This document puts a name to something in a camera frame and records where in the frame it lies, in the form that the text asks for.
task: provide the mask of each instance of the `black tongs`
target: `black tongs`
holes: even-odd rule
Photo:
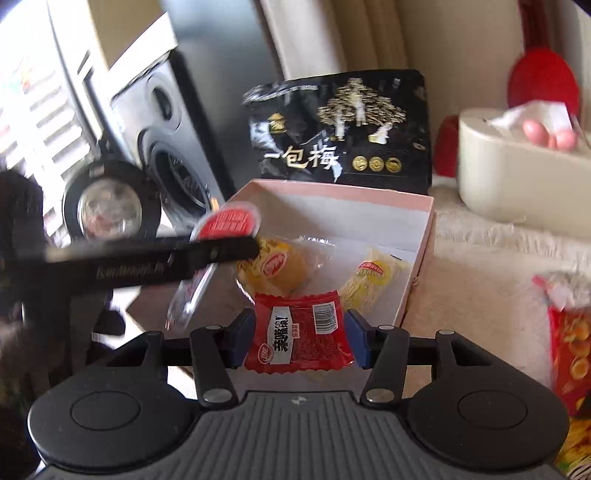
[[[253,237],[187,242],[186,237],[154,241],[79,242],[45,247],[0,263],[0,292],[18,300],[50,291],[67,296],[191,278],[211,263],[256,258]]]

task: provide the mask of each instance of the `red pouch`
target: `red pouch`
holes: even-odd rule
[[[591,390],[591,317],[550,306],[554,393],[574,416]]]
[[[255,296],[256,330],[244,366],[259,373],[340,370],[353,362],[336,291]]]

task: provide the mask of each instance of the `barcode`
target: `barcode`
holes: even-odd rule
[[[314,313],[314,329],[316,330],[316,335],[328,335],[339,327],[336,320],[335,303],[333,301],[312,305],[312,312]]]

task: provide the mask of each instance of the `gold tree graphic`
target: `gold tree graphic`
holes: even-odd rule
[[[335,127],[339,140],[345,139],[345,124],[348,122],[356,122],[357,127],[377,125],[377,132],[369,136],[370,141],[377,143],[385,143],[394,124],[406,120],[406,112],[392,105],[390,98],[379,96],[356,78],[350,78],[346,85],[337,88],[336,95],[326,106],[319,107],[317,113],[323,124]]]

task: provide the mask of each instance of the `white tissue box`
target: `white tissue box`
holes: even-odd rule
[[[591,159],[504,137],[486,120],[496,109],[460,115],[458,183],[470,210],[498,222],[522,223],[591,239]]]

